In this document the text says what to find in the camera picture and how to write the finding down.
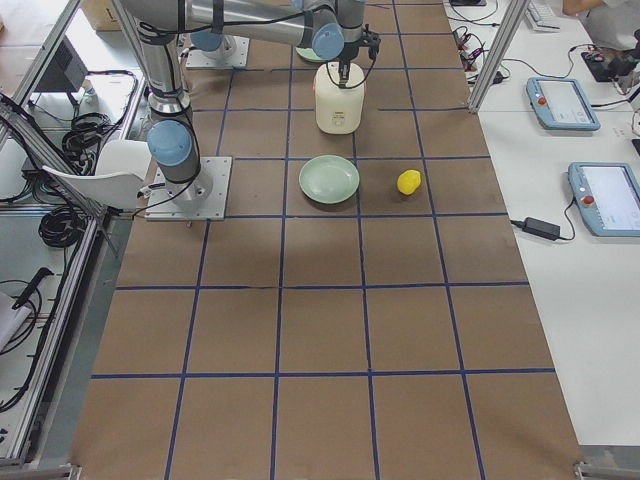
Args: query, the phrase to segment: green plate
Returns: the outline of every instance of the green plate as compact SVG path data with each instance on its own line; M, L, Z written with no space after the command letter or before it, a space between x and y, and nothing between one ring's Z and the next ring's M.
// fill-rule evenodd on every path
M360 175L349 160L322 155L304 164L299 181L300 188L311 200L332 204L343 202L356 193Z
M319 56L316 55L316 52L313 51L313 48L300 48L296 47L296 52L303 60L311 63L324 63Z

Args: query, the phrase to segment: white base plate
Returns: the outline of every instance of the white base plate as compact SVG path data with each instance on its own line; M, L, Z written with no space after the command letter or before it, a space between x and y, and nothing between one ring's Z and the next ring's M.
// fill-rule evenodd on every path
M232 68L246 68L249 56L249 39L233 37L236 41L236 51L228 57L209 58L201 50L191 50L187 57L187 70L230 70Z
M202 168L213 179L209 196L197 203L178 204L174 201L156 205L145 210L147 220L223 220L227 206L227 192L231 178L231 157L202 157ZM158 169L154 183L164 182L164 175ZM154 190L149 205L160 203L169 198L166 190Z

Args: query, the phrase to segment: white chair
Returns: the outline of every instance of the white chair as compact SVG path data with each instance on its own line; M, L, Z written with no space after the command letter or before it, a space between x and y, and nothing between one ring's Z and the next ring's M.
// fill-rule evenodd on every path
M86 198L110 207L133 210L150 162L151 152L146 142L112 140L100 152L95 175L70 175L47 165L42 168Z

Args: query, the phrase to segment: yellow object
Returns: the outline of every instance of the yellow object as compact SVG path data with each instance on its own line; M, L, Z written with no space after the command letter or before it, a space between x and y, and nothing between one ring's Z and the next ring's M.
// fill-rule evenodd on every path
M422 176L417 170L405 170L398 177L398 181L396 182L396 186L400 193L405 195L411 195L414 193L418 187L420 187L420 184L422 184Z

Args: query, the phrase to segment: tablet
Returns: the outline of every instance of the tablet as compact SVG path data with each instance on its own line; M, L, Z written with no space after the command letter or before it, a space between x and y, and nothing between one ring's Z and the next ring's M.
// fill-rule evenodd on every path
M600 122L577 80L534 77L527 95L538 120L552 130L598 130Z
M572 163L569 183L594 235L640 237L640 187L626 163Z

